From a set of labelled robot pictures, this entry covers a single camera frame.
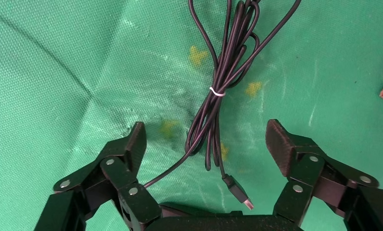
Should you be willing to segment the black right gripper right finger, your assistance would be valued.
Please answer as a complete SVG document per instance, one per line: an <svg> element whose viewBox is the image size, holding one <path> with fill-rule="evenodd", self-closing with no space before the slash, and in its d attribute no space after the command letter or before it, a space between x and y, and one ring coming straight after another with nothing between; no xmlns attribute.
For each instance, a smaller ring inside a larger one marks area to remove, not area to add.
<svg viewBox="0 0 383 231"><path fill-rule="evenodd" d="M343 218L349 231L383 231L383 189L365 172L329 157L311 138L267 122L265 143L287 183L273 213L300 226L313 198Z"/></svg>

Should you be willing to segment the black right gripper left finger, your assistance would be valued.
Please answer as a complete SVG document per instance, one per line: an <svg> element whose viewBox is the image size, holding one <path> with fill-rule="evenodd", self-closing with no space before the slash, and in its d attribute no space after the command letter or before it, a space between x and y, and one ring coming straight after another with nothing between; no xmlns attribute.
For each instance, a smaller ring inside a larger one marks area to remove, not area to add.
<svg viewBox="0 0 383 231"><path fill-rule="evenodd" d="M136 122L128 136L107 142L94 161L54 184L35 230L84 231L108 201L130 230L146 230L161 208L137 179L145 150L145 125Z"/></svg>

